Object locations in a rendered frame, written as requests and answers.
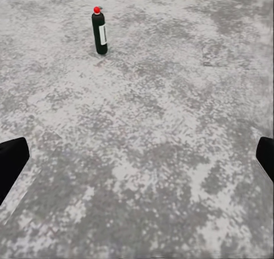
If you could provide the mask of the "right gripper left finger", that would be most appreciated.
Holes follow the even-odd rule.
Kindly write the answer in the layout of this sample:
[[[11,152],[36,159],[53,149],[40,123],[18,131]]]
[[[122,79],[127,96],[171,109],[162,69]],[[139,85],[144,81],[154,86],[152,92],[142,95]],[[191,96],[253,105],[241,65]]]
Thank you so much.
[[[25,137],[0,143],[0,205],[30,158]]]

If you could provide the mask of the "insectifuge atomizer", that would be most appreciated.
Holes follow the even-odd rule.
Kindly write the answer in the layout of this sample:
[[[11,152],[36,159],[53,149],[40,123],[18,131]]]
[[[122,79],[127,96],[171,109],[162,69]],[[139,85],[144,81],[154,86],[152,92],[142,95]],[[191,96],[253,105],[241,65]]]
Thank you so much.
[[[103,55],[107,53],[107,34],[106,23],[104,21],[103,14],[100,13],[100,7],[94,8],[94,13],[92,14],[91,19],[93,25],[96,53]]]

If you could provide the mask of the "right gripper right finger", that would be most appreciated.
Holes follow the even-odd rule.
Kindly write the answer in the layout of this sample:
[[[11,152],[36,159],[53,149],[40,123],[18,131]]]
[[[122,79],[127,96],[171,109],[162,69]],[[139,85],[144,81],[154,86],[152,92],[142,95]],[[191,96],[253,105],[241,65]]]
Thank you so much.
[[[264,136],[260,138],[256,158],[274,182],[274,139]]]

